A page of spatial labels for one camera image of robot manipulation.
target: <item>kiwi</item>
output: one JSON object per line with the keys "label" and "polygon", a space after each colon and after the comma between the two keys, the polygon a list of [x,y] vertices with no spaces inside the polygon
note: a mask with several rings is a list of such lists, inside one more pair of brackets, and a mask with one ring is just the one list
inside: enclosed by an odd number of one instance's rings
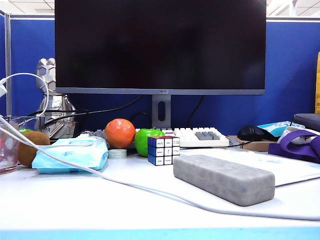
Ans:
{"label": "kiwi", "polygon": [[[24,136],[36,145],[50,145],[49,137],[41,131],[28,131]],[[18,159],[22,165],[31,168],[36,153],[37,150],[33,146],[18,143]]]}

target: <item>rubik's cube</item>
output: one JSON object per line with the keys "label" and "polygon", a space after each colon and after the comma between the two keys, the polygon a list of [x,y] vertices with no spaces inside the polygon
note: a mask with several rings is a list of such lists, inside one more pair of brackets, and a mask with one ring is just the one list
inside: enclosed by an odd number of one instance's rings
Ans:
{"label": "rubik's cube", "polygon": [[148,136],[148,161],[153,165],[170,165],[180,155],[180,138]]}

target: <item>wet wipes package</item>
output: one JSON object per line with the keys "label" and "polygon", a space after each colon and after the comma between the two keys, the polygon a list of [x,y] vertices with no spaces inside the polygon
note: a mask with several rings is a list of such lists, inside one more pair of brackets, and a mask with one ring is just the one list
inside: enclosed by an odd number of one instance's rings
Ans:
{"label": "wet wipes package", "polygon": [[299,128],[305,128],[304,125],[297,124],[294,122],[290,121],[280,121],[280,122],[273,122],[273,123],[267,123],[263,125],[258,125],[258,128],[264,129],[271,133],[274,137],[280,137],[282,133],[285,131],[286,127],[288,126],[293,126],[293,127],[299,127]]}
{"label": "wet wipes package", "polygon": [[[106,141],[97,136],[59,139],[43,149],[49,154],[83,167],[100,170],[108,158]],[[80,168],[59,162],[37,151],[32,168],[40,173],[67,173],[82,171]]]}

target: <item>glass cup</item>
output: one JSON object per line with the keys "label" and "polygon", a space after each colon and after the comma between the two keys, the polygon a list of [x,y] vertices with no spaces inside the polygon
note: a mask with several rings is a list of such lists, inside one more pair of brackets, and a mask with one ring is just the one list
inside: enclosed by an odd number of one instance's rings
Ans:
{"label": "glass cup", "polygon": [[[16,130],[25,133],[28,130],[37,129],[38,117],[33,116],[10,116],[4,117]],[[13,133],[1,121],[0,128]],[[8,134],[0,131],[0,174],[15,171],[18,168],[18,141]]]}

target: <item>keyboard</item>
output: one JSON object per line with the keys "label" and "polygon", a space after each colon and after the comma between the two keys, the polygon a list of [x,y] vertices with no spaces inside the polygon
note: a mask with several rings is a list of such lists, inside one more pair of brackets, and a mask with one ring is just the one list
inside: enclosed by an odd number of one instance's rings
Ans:
{"label": "keyboard", "polygon": [[[164,132],[166,136],[179,137],[181,148],[208,148],[229,146],[229,139],[214,127],[158,129]],[[104,138],[105,130],[99,129],[97,131],[86,131],[82,134],[82,136],[87,135]]]}

